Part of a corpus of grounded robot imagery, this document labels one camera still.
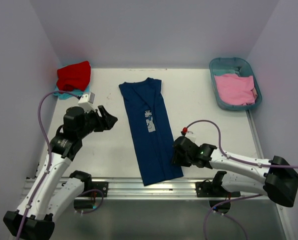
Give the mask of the navy blue t-shirt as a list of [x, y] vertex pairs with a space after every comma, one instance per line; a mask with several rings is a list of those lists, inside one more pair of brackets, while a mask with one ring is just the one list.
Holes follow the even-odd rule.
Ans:
[[183, 177], [172, 164], [173, 135], [161, 94], [162, 82], [147, 78], [119, 85], [129, 121], [143, 184], [149, 186]]

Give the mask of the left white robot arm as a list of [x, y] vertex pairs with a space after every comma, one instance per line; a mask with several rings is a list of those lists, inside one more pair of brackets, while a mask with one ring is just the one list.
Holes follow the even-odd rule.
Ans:
[[102, 105], [90, 111], [79, 106], [66, 110], [33, 186], [17, 209], [7, 211], [3, 217], [12, 236], [17, 240], [48, 240], [56, 220], [76, 197], [104, 197], [101, 190], [93, 187], [92, 176], [78, 170], [71, 173], [60, 190], [56, 188], [82, 148], [82, 140], [92, 132], [112, 129], [117, 121]]

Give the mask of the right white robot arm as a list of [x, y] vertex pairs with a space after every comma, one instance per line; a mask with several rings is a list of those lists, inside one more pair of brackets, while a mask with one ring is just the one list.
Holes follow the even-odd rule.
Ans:
[[298, 173], [282, 157], [245, 157], [207, 143], [198, 146], [185, 136], [174, 141], [173, 149], [172, 162], [175, 165], [217, 170], [211, 184], [216, 196], [232, 192], [255, 193], [267, 196], [281, 206], [294, 206]]

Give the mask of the red folded t-shirt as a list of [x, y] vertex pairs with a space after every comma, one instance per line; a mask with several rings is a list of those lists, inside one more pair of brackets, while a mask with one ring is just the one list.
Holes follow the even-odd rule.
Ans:
[[90, 83], [91, 66], [88, 61], [71, 64], [57, 70], [56, 86], [61, 91], [85, 91]]

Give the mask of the pink t-shirt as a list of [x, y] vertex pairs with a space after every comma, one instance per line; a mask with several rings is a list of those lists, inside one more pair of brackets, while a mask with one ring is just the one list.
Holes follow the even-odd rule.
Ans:
[[253, 105], [257, 99], [253, 76], [238, 76], [235, 73], [228, 73], [215, 76], [220, 99], [233, 106]]

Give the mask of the teal plastic basket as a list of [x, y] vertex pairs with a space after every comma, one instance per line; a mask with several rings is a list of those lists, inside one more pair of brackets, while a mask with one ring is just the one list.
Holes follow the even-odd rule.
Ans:
[[[248, 77], [248, 76], [253, 76], [254, 78], [254, 84], [255, 84], [255, 89], [257, 90], [257, 99], [255, 101], [255, 104], [252, 105], [230, 105], [224, 103], [218, 94], [217, 86], [215, 83], [215, 75], [213, 74], [212, 69], [220, 69], [220, 68], [233, 68], [233, 67], [239, 67], [240, 71], [240, 77]], [[210, 61], [209, 63], [209, 70], [210, 70], [210, 75], [211, 75], [211, 83], [212, 87], [214, 90], [216, 102], [218, 106], [227, 111], [249, 111], [253, 110], [256, 107], [258, 107], [261, 102], [262, 102], [262, 93], [259, 88], [256, 76], [251, 68], [251, 65], [244, 59], [240, 57], [218, 57]]]

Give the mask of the teal t-shirt in basket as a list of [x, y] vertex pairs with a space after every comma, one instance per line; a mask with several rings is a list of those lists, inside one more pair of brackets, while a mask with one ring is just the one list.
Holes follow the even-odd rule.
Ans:
[[213, 74], [215, 76], [222, 76], [225, 74], [236, 74], [240, 76], [239, 67], [225, 67], [225, 68], [213, 68]]

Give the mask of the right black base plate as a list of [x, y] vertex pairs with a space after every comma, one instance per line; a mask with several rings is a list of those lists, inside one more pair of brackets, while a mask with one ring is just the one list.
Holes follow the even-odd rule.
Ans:
[[196, 195], [198, 198], [238, 198], [241, 196], [239, 191], [228, 192], [221, 186], [219, 180], [204, 180], [195, 183]]

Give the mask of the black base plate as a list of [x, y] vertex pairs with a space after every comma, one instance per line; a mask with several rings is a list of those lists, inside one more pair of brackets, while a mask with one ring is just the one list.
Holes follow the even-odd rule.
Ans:
[[[92, 182], [92, 188], [101, 191], [102, 194], [103, 194], [103, 197], [105, 198], [105, 197], [107, 197], [107, 193], [108, 193], [108, 190], [109, 190], [109, 182], [107, 182], [107, 181], [95, 181], [94, 182], [93, 181]], [[95, 198], [100, 198], [102, 196], [102, 194], [98, 193], [98, 192], [95, 192], [95, 193], [93, 193], [93, 196]]]
[[196, 195], [198, 198], [238, 198], [241, 196], [239, 191], [228, 192], [221, 186], [219, 180], [204, 180], [195, 183]]

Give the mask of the aluminium mounting rail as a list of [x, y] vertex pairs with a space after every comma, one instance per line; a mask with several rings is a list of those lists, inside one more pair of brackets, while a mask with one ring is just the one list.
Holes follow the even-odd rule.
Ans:
[[[57, 185], [56, 190], [60, 190], [62, 186], [66, 183], [69, 179], [69, 176], [64, 177], [62, 175], [59, 184]], [[33, 186], [35, 180], [25, 185], [27, 193], [30, 191], [31, 187]], [[106, 181], [109, 182], [109, 190], [107, 193], [107, 197], [113, 196], [150, 196], [153, 195], [176, 195], [179, 197], [183, 197], [185, 195], [185, 191], [189, 191], [191, 194], [196, 194], [195, 190], [195, 183], [202, 182], [204, 180], [213, 181], [212, 179], [208, 178], [201, 178], [196, 180], [191, 180], [187, 178], [178, 178], [175, 180], [165, 180], [159, 183], [151, 184], [145, 186], [143, 181], [139, 178], [127, 178], [127, 177], [92, 177], [92, 182], [94, 181]], [[255, 198], [258, 196], [262, 196], [260, 194], [249, 193], [249, 192], [240, 192], [241, 198]]]

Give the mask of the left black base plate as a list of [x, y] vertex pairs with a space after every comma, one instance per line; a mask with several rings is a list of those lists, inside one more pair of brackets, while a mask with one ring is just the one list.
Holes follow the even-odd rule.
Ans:
[[[92, 188], [101, 191], [102, 194], [103, 194], [103, 197], [105, 198], [105, 197], [107, 197], [107, 193], [108, 193], [108, 190], [109, 190], [109, 182], [107, 182], [107, 181], [95, 181], [94, 182], [93, 181], [92, 182]], [[102, 194], [98, 193], [98, 192], [95, 192], [95, 193], [93, 193], [93, 196], [95, 198], [100, 198], [102, 196]]]

